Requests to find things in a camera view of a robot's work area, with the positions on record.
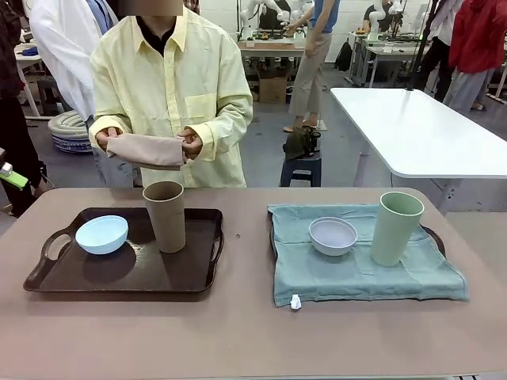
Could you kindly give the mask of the person's right hand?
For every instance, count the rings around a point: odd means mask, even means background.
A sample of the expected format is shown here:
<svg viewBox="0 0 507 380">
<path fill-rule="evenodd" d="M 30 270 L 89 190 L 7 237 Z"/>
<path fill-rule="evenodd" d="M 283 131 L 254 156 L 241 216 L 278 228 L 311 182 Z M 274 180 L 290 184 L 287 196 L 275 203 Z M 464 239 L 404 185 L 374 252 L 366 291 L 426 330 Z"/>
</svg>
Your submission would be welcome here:
<svg viewBox="0 0 507 380">
<path fill-rule="evenodd" d="M 121 134 L 122 134 L 122 131 L 119 130 L 118 128 L 116 128 L 116 127 L 108 127 L 108 128 L 105 128 L 105 129 L 99 131 L 96 134 L 95 138 L 96 138 L 98 146 L 103 151 L 106 151 L 107 150 L 107 145 L 109 143 L 109 140 L 112 139 L 112 138 L 116 138 L 116 137 L 118 137 Z"/>
</svg>

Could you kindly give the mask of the person's left hand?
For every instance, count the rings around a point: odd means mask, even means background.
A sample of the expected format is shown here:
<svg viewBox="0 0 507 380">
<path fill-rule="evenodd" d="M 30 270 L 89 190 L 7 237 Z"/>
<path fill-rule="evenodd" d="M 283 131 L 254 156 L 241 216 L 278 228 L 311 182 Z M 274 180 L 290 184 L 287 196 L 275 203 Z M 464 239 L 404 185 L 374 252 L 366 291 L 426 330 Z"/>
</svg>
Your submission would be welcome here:
<svg viewBox="0 0 507 380">
<path fill-rule="evenodd" d="M 203 142 L 192 128 L 185 128 L 177 134 L 177 137 L 182 140 L 182 151 L 186 160 L 193 160 L 199 156 Z"/>
</svg>

